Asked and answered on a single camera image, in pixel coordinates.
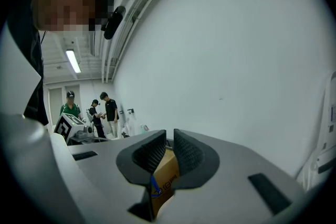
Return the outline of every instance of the brown box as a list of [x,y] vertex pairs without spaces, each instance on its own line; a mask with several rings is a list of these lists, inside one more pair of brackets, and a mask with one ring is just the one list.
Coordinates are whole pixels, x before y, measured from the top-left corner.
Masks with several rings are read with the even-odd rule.
[[[158,215],[160,207],[173,196],[171,188],[173,180],[179,176],[179,165],[172,150],[166,149],[166,152],[154,172],[154,178],[161,194],[158,197],[152,197],[152,207],[155,217]],[[152,186],[152,194],[158,195],[158,192]]]

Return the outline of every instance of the black pants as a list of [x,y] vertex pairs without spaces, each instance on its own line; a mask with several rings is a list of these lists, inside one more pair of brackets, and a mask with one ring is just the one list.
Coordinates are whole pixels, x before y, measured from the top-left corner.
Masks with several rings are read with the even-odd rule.
[[95,127],[97,129],[98,136],[100,138],[106,138],[105,134],[104,134],[104,131],[103,131],[103,126],[102,125],[95,125]]

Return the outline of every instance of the ceiling light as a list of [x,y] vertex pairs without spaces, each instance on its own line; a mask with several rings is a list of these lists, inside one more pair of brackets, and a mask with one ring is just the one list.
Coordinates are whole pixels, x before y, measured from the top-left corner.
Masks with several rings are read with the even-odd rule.
[[70,64],[72,65],[72,68],[76,73],[81,73],[79,65],[77,63],[77,59],[75,56],[75,52],[73,50],[67,50],[67,56],[70,61]]

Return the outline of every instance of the black t-shirt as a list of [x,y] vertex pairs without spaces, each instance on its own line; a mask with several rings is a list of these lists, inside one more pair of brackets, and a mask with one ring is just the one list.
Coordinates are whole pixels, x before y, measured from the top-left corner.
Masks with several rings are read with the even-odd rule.
[[93,124],[94,125],[100,125],[101,124],[100,118],[96,118],[96,116],[95,116],[95,114],[97,114],[96,108],[94,108],[93,106],[90,107],[89,113],[90,113],[90,115],[93,116]]
[[33,24],[31,3],[32,0],[19,0],[16,2],[8,14],[7,23],[16,45],[35,71],[41,76],[40,82],[28,101],[24,116],[37,120],[43,125],[47,125],[48,118],[43,101],[43,59],[41,43],[38,30]]
[[107,121],[114,121],[115,110],[118,108],[115,100],[110,99],[105,103]]

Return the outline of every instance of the black cable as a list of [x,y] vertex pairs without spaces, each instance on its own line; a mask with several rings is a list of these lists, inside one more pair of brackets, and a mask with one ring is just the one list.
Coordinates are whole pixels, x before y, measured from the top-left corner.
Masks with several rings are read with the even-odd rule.
[[42,42],[43,42],[44,36],[46,35],[46,32],[47,32],[47,31],[44,31],[44,34],[43,34],[43,37],[42,37],[42,40],[41,40],[41,45],[42,45]]

